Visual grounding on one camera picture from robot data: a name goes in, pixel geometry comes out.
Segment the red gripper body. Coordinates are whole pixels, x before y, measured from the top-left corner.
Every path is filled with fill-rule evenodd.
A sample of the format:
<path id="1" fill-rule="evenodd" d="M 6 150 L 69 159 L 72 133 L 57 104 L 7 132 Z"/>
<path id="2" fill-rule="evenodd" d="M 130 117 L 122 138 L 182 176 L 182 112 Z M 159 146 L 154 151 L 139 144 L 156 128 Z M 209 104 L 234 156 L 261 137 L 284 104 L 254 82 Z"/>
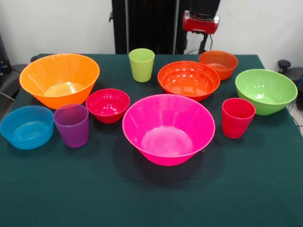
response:
<path id="1" fill-rule="evenodd" d="M 189 10 L 185 10 L 182 18 L 182 28 L 186 32 L 205 33 L 213 35 L 220 23 L 219 15 L 211 20 L 201 20 L 190 15 Z"/>

